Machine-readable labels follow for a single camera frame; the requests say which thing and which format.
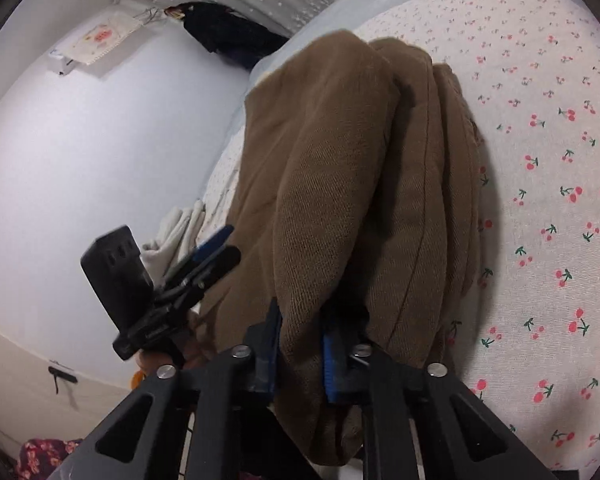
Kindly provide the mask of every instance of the brown fabric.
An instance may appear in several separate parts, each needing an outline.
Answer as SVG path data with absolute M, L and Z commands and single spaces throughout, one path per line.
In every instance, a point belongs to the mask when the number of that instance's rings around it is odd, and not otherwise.
M 396 360 L 443 354 L 442 323 L 473 279 L 475 127 L 458 81 L 422 50 L 349 32 L 312 43 L 251 91 L 227 222 L 242 263 L 203 301 L 221 351 L 276 296 L 276 415 L 311 460 L 346 462 L 360 413 L 325 403 L 318 312 L 364 304 Z

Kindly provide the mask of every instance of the mattress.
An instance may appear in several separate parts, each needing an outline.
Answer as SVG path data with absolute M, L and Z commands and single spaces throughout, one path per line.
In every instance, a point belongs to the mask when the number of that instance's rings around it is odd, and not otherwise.
M 579 0 L 382 1 L 339 0 L 254 79 L 342 27 L 449 63 L 482 167 L 480 271 L 447 343 L 462 380 L 547 467 L 587 480 L 600 464 L 600 25 Z M 205 197 L 223 194 L 219 224 L 244 118 L 234 126 Z

